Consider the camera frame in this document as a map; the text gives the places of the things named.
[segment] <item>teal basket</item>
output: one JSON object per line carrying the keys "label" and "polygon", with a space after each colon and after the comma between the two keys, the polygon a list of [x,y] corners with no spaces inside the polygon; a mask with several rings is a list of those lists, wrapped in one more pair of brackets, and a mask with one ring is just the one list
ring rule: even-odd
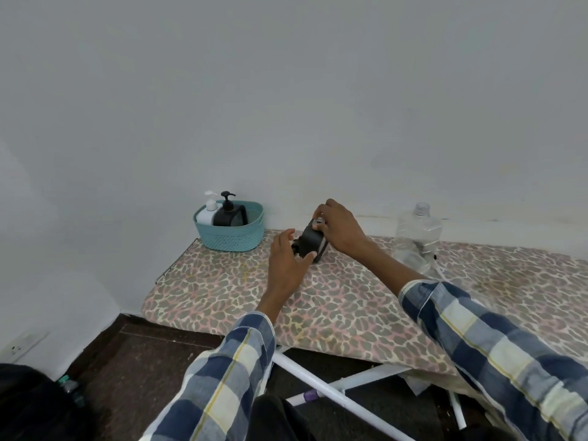
{"label": "teal basket", "polygon": [[226,252],[251,251],[259,246],[263,240],[263,206],[253,201],[236,201],[234,204],[243,204],[247,210],[247,221],[245,226],[209,226],[196,222],[196,215],[206,206],[202,206],[194,214],[194,223],[200,234],[202,244],[208,249]]}

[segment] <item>purple band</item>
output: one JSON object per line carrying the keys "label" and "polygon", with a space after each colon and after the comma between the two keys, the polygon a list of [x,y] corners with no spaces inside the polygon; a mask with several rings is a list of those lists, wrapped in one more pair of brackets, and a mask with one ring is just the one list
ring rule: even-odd
{"label": "purple band", "polygon": [[310,402],[319,399],[319,392],[312,389],[308,390],[307,392],[304,392],[302,396],[306,402]]}

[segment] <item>ironing board cover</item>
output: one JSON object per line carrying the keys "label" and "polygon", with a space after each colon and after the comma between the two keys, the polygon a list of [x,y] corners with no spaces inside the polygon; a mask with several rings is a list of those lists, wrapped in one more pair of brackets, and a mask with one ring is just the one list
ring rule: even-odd
{"label": "ironing board cover", "polygon": [[[218,252],[197,240],[143,303],[151,322],[226,334],[255,308],[267,282],[267,230],[254,250]],[[392,252],[391,237],[372,237]],[[446,277],[482,304],[588,366],[588,262],[522,247],[441,243]],[[363,266],[329,247],[276,323],[280,345],[457,375],[444,352]]]}

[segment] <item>hand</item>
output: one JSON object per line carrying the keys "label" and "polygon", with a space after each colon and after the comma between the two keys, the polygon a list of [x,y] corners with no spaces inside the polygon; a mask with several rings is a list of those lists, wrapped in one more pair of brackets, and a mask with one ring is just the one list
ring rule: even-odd
{"label": "hand", "polygon": [[272,323],[276,323],[282,306],[298,289],[316,257],[316,252],[310,252],[304,259],[296,259],[290,246],[292,239],[294,229],[285,230],[274,237],[270,250],[268,289],[261,297],[257,311],[266,314]]}
{"label": "hand", "polygon": [[334,199],[329,198],[326,204],[321,204],[312,217],[322,217],[325,221],[314,225],[313,229],[320,230],[331,246],[353,259],[357,260],[369,243],[353,214]]}

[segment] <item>checkered shirt sleeve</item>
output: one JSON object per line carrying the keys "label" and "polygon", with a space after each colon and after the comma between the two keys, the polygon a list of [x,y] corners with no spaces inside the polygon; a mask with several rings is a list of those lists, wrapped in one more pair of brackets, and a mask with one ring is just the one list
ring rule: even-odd
{"label": "checkered shirt sleeve", "polygon": [[456,286],[411,281],[402,308],[527,440],[588,440],[588,371]]}
{"label": "checkered shirt sleeve", "polygon": [[182,388],[141,441],[241,441],[257,386],[276,348],[267,316],[241,317],[215,350],[188,367]]}

